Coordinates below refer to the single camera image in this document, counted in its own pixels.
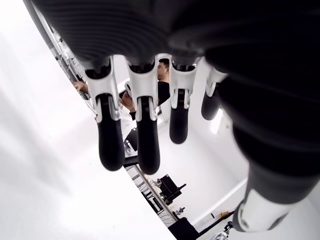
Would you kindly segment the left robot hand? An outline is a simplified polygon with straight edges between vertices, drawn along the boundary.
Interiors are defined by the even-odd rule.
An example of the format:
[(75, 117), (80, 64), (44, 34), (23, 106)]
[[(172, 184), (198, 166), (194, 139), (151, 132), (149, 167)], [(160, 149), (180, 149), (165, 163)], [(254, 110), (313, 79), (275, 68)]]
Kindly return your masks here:
[(201, 114), (222, 107), (248, 159), (239, 232), (276, 227), (320, 180), (320, 3), (317, 0), (36, 0), (84, 67), (97, 112), (99, 157), (125, 162), (114, 55), (127, 61), (138, 163), (160, 166), (156, 57), (171, 56), (171, 140), (188, 135), (197, 64), (211, 66)]

